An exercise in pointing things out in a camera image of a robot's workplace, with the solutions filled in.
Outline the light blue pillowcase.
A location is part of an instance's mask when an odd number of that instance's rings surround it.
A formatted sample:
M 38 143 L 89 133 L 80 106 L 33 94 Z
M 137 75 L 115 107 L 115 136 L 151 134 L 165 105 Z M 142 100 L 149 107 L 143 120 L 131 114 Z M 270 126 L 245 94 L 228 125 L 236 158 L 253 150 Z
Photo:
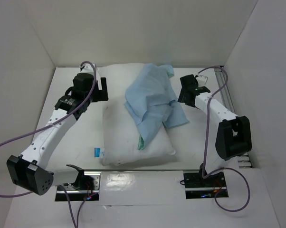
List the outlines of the light blue pillowcase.
M 172 128 L 189 122 L 172 88 L 172 76 L 171 65 L 145 64 L 126 89 L 124 105 L 140 134 L 138 150 L 145 149 L 161 127 Z

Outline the white pillow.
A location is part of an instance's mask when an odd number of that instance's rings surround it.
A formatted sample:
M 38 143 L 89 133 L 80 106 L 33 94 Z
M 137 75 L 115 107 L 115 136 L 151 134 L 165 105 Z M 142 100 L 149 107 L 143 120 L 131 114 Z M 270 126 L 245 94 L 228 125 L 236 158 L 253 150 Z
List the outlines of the white pillow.
M 124 94 L 143 67 L 143 63 L 128 63 L 98 69 L 99 75 L 107 79 L 109 96 L 103 104 L 104 166 L 154 166 L 176 159 L 175 149 L 164 127 L 146 149 L 138 149 L 139 132 L 124 105 Z

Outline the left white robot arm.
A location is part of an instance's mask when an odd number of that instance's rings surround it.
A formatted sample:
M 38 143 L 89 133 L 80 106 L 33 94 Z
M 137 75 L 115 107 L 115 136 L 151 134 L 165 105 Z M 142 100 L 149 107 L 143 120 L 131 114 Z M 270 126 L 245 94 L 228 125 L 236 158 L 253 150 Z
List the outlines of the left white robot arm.
M 73 86 L 59 98 L 55 109 L 41 133 L 19 156 L 10 156 L 6 162 L 14 184 L 44 195 L 52 186 L 68 183 L 73 189 L 82 188 L 86 182 L 93 184 L 93 178 L 75 165 L 66 170 L 47 171 L 48 162 L 67 131 L 78 121 L 92 102 L 108 101 L 107 81 L 101 78 L 99 88 L 93 72 L 78 73 Z

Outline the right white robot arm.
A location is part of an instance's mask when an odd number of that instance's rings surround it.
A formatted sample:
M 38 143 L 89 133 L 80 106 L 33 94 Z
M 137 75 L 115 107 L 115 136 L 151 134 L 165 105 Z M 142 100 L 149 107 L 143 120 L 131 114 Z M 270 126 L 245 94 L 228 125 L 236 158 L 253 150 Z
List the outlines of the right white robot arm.
M 250 121 L 246 116 L 238 116 L 229 111 L 214 98 L 214 94 L 207 87 L 199 86 L 194 75 L 183 76 L 180 81 L 178 102 L 197 108 L 207 116 L 203 164 L 198 180 L 201 185 L 209 186 L 215 180 L 214 173 L 223 170 L 221 167 L 213 171 L 206 170 L 210 122 L 218 127 L 215 141 L 217 155 L 221 160 L 228 161 L 251 151 Z

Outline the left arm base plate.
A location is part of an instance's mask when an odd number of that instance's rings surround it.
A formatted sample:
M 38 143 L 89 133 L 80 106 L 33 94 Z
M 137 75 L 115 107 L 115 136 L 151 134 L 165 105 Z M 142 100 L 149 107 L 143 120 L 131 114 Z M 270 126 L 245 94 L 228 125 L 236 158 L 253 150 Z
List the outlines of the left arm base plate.
M 67 202 L 63 191 L 66 190 L 70 201 L 99 201 L 99 189 L 101 172 L 84 171 L 84 175 L 77 183 L 64 183 L 63 187 L 57 187 L 55 202 Z

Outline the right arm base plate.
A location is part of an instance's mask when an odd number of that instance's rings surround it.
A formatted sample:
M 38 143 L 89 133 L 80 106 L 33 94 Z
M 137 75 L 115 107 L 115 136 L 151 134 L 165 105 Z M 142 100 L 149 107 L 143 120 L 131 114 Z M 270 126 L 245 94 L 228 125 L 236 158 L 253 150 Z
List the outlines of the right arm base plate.
M 229 196 L 225 176 L 222 172 L 203 179 L 200 172 L 184 172 L 180 185 L 185 187 L 186 199 L 210 199 Z

